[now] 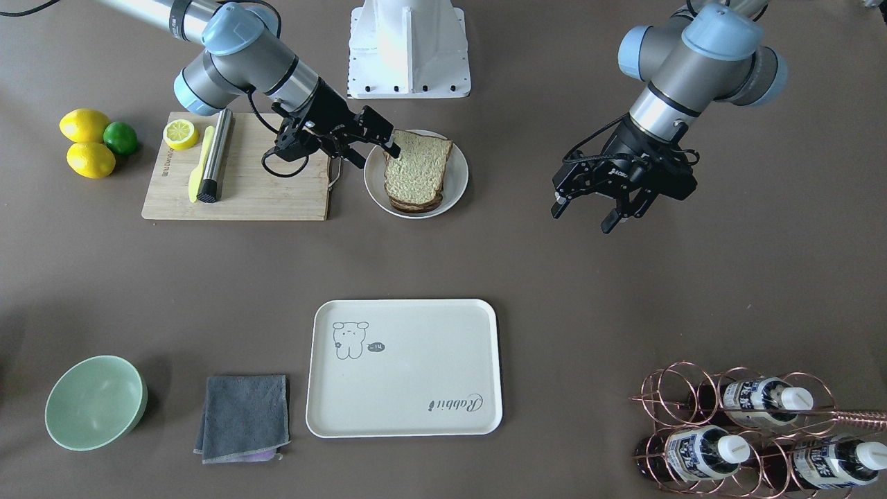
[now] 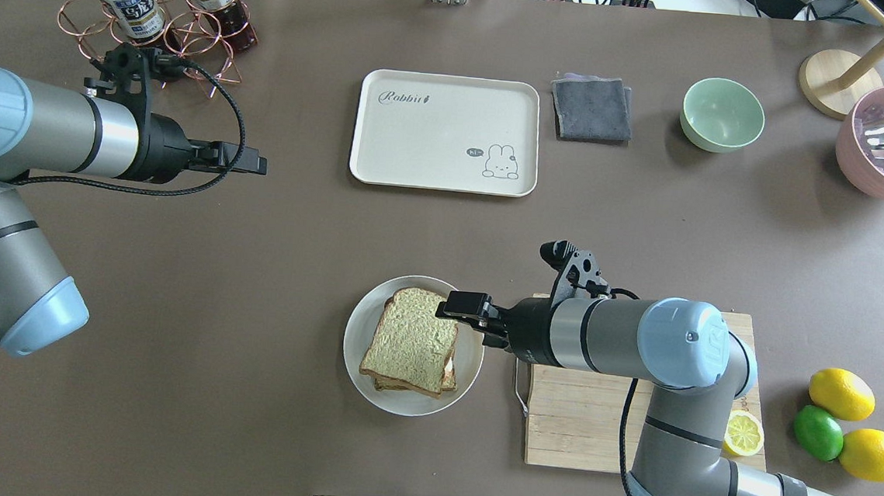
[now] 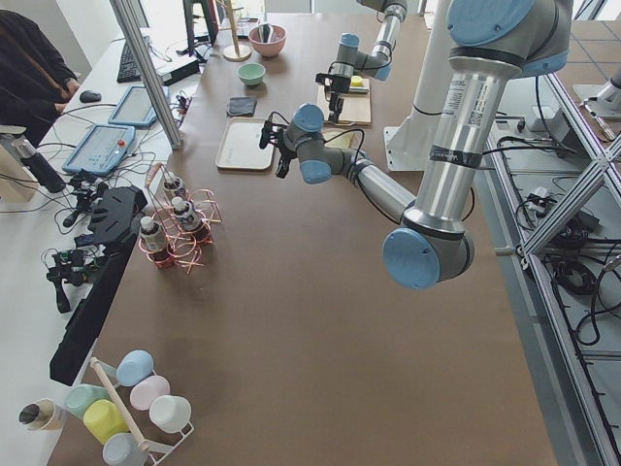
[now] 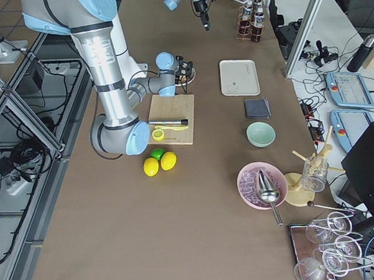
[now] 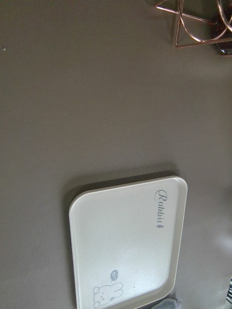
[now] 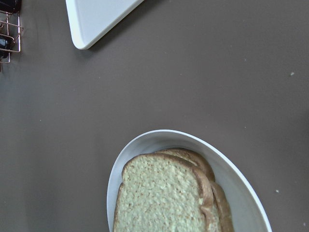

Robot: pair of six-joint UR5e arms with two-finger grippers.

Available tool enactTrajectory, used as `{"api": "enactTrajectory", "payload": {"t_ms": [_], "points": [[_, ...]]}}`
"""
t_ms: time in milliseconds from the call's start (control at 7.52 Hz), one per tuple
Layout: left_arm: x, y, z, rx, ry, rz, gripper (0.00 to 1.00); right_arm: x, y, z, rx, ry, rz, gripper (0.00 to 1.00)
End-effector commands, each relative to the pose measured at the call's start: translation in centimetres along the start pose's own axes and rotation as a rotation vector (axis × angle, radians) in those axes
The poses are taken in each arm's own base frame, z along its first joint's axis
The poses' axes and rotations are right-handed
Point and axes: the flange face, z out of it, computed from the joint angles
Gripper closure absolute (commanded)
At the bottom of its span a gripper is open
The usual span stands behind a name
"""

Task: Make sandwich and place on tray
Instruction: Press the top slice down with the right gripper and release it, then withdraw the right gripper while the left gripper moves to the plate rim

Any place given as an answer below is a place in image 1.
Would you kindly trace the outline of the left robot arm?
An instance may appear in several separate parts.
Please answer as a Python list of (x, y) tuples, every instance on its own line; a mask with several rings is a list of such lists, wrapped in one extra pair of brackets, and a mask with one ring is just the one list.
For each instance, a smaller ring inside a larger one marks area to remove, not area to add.
[(643, 82), (631, 109), (607, 125), (602, 151), (575, 145), (552, 178), (560, 218), (581, 195), (602, 195), (615, 208), (601, 224), (609, 233), (641, 218), (661, 195), (683, 201), (696, 190), (699, 154), (679, 141), (712, 102), (763, 105), (788, 80), (788, 65), (761, 44), (758, 19), (766, 1), (687, 1), (661, 26), (635, 26), (621, 41), (618, 64)]

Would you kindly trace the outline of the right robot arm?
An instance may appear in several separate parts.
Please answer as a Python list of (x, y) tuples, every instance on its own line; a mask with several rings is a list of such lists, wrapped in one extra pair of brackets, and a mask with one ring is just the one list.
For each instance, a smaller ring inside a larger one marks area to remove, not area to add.
[(321, 150), (363, 168), (364, 157), (351, 146), (356, 141), (400, 155), (392, 123), (370, 107), (349, 110), (346, 99), (280, 41), (279, 20), (269, 10), (216, 1), (111, 1), (109, 6), (203, 45), (202, 54), (174, 81), (177, 99), (191, 113), (213, 116), (241, 94), (270, 98), (283, 119), (270, 155), (297, 161)]

